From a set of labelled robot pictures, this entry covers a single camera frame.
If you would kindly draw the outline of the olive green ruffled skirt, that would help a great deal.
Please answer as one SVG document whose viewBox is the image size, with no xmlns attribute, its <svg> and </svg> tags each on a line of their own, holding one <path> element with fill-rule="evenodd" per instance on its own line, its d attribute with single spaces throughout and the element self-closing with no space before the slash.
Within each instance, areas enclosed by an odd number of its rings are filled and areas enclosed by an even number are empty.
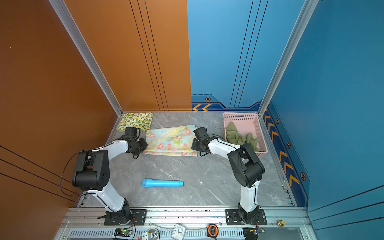
<svg viewBox="0 0 384 240">
<path fill-rule="evenodd" d="M 241 135 L 233 122 L 229 122 L 226 128 L 226 135 L 228 143 L 234 145 L 249 144 L 254 151 L 260 151 L 260 149 L 257 147 L 259 138 L 254 138 L 252 133 L 247 133 L 245 136 Z"/>
</svg>

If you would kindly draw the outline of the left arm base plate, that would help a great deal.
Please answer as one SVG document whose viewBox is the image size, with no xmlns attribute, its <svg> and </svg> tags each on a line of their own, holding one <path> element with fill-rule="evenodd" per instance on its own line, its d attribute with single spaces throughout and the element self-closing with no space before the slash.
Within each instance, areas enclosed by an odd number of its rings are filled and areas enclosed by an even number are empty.
<svg viewBox="0 0 384 240">
<path fill-rule="evenodd" d="M 122 212 L 106 212 L 106 214 L 99 219 L 105 219 L 105 226 L 143 226 L 147 217 L 146 209 L 129 210 L 125 215 Z"/>
</svg>

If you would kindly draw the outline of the lemon print skirt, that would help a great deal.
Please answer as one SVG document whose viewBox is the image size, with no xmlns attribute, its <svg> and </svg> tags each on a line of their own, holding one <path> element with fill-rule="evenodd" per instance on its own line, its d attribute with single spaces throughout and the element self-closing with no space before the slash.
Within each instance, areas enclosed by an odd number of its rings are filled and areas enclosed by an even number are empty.
<svg viewBox="0 0 384 240">
<path fill-rule="evenodd" d="M 154 113 L 125 113 L 117 126 L 117 131 L 124 132 L 126 127 L 134 127 L 146 132 L 151 128 Z"/>
</svg>

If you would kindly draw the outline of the pastel floral skirt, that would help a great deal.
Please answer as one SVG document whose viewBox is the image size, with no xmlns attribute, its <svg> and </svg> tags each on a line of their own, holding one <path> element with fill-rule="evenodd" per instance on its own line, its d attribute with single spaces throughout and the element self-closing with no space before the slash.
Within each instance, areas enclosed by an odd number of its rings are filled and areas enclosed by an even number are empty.
<svg viewBox="0 0 384 240">
<path fill-rule="evenodd" d="M 197 157 L 198 152 L 192 149 L 196 125 L 148 130 L 146 135 L 147 149 L 143 152 L 156 156 Z"/>
</svg>

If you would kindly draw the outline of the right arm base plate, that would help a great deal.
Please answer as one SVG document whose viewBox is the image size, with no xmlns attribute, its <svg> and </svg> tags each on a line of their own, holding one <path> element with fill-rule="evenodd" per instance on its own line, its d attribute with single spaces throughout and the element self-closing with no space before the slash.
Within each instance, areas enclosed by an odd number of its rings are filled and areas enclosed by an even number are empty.
<svg viewBox="0 0 384 240">
<path fill-rule="evenodd" d="M 266 226 L 268 224 L 265 211 L 256 208 L 250 213 L 246 213 L 243 209 L 226 209 L 227 225 L 259 225 Z"/>
</svg>

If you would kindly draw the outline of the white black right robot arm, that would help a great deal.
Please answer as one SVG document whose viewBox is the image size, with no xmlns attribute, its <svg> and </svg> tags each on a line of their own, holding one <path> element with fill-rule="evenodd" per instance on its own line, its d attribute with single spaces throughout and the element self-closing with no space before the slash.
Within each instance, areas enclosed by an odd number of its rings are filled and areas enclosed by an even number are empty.
<svg viewBox="0 0 384 240">
<path fill-rule="evenodd" d="M 238 217 L 233 220 L 234 224 L 265 226 L 267 220 L 258 204 L 258 190 L 266 170 L 253 148 L 249 144 L 234 145 L 212 137 L 195 138 L 192 150 L 199 152 L 202 157 L 214 154 L 229 160 L 235 179 L 241 185 Z"/>
</svg>

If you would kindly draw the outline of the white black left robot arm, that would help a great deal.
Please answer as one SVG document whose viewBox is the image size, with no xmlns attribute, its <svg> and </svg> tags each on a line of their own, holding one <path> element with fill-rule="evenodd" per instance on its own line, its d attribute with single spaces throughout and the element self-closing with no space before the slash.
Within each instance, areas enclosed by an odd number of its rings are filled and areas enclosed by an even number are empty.
<svg viewBox="0 0 384 240">
<path fill-rule="evenodd" d="M 106 226 L 143 226 L 147 210 L 131 210 L 129 202 L 122 197 L 110 181 L 110 161 L 115 157 L 131 153 L 135 159 L 147 147 L 144 139 L 114 140 L 97 149 L 84 150 L 74 154 L 76 164 L 72 185 L 85 195 L 94 196 L 105 208 L 99 217 Z"/>
</svg>

